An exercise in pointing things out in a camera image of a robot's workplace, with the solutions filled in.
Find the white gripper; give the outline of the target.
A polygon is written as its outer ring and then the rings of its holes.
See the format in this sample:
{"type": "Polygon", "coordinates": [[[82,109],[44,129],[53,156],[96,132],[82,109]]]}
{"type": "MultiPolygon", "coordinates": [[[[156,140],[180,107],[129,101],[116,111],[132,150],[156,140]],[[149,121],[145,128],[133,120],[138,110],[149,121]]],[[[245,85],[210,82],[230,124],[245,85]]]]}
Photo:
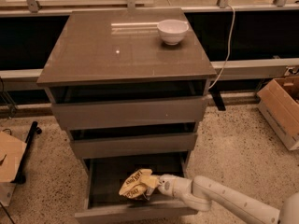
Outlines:
{"type": "Polygon", "coordinates": [[[184,179],[175,175],[144,175],[143,183],[152,189],[158,190],[166,196],[180,198],[182,196],[182,182],[184,179]]]}

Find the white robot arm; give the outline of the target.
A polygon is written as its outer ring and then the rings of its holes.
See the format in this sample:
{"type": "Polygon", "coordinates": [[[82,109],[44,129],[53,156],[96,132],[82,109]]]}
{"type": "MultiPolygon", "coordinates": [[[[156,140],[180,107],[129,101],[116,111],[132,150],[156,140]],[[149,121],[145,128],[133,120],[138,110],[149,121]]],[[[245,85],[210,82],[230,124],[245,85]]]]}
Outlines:
{"type": "Polygon", "coordinates": [[[202,175],[193,180],[175,175],[150,175],[141,181],[197,211],[209,211],[212,202],[216,202],[247,224],[299,224],[299,193],[276,209],[202,175]]]}

